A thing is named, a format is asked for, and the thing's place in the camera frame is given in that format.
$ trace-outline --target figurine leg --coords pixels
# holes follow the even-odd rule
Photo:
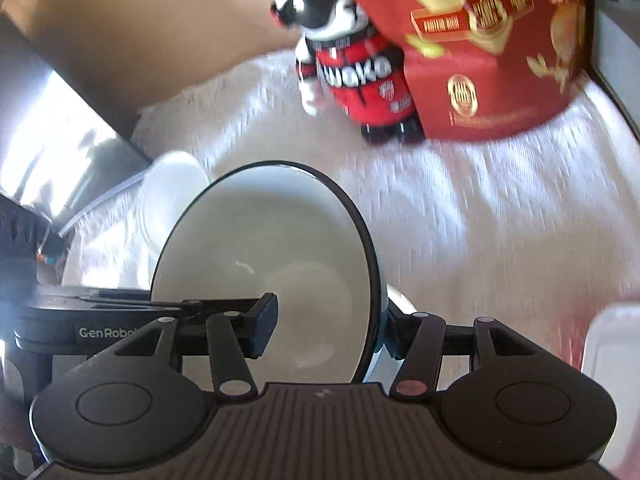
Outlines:
[[[395,124],[394,129],[395,136],[403,144],[418,144],[424,140],[424,132],[418,114],[413,114],[404,121]]]
[[[384,144],[396,135],[395,126],[374,126],[373,124],[362,124],[360,133],[369,144]]]

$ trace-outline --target red snack pouch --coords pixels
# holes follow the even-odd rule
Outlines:
[[[537,126],[569,103],[584,0],[356,0],[405,53],[427,137],[482,140]]]

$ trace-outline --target panda figurine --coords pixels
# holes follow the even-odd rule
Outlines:
[[[402,66],[404,53],[389,43],[353,0],[274,0],[271,15],[297,25],[296,73],[302,105],[315,116],[327,104],[318,71],[331,94],[361,124],[364,139],[382,144],[424,140]]]

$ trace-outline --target bowl rim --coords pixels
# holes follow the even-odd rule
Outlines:
[[[277,166],[282,168],[289,168],[291,170],[303,171],[314,179],[320,181],[326,188],[331,191],[335,197],[340,201],[342,206],[346,209],[348,215],[353,221],[354,226],[356,227],[356,231],[358,236],[360,237],[360,241],[362,243],[362,248],[365,254],[365,260],[367,263],[367,273],[369,275],[369,323],[367,325],[367,336],[364,342],[364,346],[362,349],[362,355],[360,356],[360,360],[358,361],[358,365],[356,370],[354,371],[353,377],[351,378],[351,383],[361,383],[366,376],[366,373],[369,369],[369,364],[373,359],[373,355],[376,350],[376,343],[378,341],[378,335],[381,329],[381,316],[382,311],[384,310],[384,306],[382,305],[382,275],[380,272],[380,265],[378,263],[378,257],[376,256],[376,250],[373,245],[373,240],[371,238],[371,234],[369,233],[369,229],[367,228],[367,224],[365,223],[360,211],[353,203],[351,198],[347,195],[347,193],[336,184],[330,177],[322,173],[321,171],[312,168],[311,166],[307,166],[306,164],[301,164],[299,162],[291,162],[288,160],[262,160],[259,162],[252,162],[251,164],[245,164],[244,166],[239,166],[234,170],[225,173],[223,176],[217,178],[215,181],[210,183],[196,198],[193,199],[191,204],[184,210],[184,212],[180,215],[180,218],[175,223],[174,228],[171,230],[169,237],[167,238],[164,246],[162,247],[162,251],[158,257],[158,264],[154,270],[153,278],[151,279],[151,288],[150,288],[150,297],[153,297],[154,285],[156,283],[156,275],[158,274],[158,269],[160,267],[160,263],[162,261],[162,256],[164,255],[164,250],[166,249],[169,240],[173,236],[175,230],[182,219],[189,213],[191,207],[197,203],[206,193],[208,193],[214,186],[226,180],[227,178],[235,175],[236,173],[240,173],[241,171],[251,170],[253,168],[260,168],[263,166]]]

